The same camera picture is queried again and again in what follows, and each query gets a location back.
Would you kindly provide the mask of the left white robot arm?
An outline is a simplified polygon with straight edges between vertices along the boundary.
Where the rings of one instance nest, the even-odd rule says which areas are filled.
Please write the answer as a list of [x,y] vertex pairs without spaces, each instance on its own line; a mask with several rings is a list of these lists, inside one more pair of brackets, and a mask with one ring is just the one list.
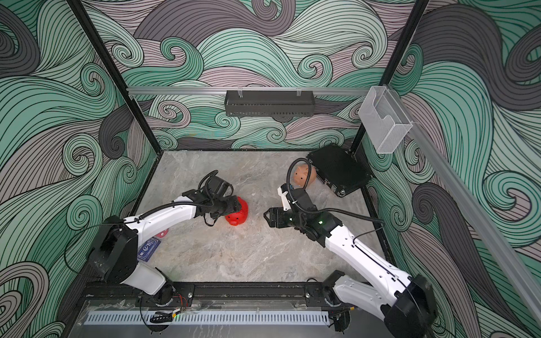
[[183,192],[168,204],[127,218],[111,216],[99,227],[87,262],[108,284],[125,284],[165,306],[176,295],[173,282],[159,269],[138,259],[139,250],[155,235],[198,217],[212,221],[242,211],[240,199],[230,183],[214,170],[194,190]]

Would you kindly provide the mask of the red piggy bank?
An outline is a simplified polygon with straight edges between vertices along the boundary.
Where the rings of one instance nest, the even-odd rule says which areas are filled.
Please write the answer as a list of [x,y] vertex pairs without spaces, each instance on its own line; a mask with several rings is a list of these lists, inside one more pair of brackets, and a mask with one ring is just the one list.
[[246,222],[249,215],[249,207],[247,202],[241,197],[238,197],[238,202],[240,204],[240,210],[225,217],[226,221],[232,226],[242,225]]

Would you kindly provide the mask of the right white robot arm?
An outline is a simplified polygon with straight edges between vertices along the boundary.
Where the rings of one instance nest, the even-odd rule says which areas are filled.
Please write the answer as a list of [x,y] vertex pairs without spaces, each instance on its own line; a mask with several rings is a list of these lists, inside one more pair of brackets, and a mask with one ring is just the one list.
[[294,228],[311,241],[338,255],[365,279],[357,282],[347,275],[331,284],[341,303],[352,304],[384,322],[394,337],[426,337],[438,310],[432,284],[422,275],[400,270],[374,250],[336,216],[318,210],[303,189],[278,188],[280,207],[263,215],[272,228]]

